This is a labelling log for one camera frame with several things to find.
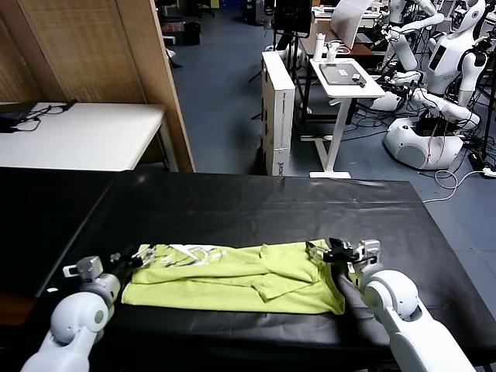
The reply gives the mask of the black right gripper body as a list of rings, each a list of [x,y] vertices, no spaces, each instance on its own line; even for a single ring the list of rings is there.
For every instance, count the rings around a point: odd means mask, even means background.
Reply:
[[[328,264],[344,265],[357,261],[359,254],[354,249],[329,249],[324,252],[323,260]]]

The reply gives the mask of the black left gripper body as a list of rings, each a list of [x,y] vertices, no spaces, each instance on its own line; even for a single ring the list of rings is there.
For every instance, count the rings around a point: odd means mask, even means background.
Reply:
[[[136,264],[133,260],[120,260],[112,263],[111,274],[117,278],[120,285],[125,285],[135,269]]]

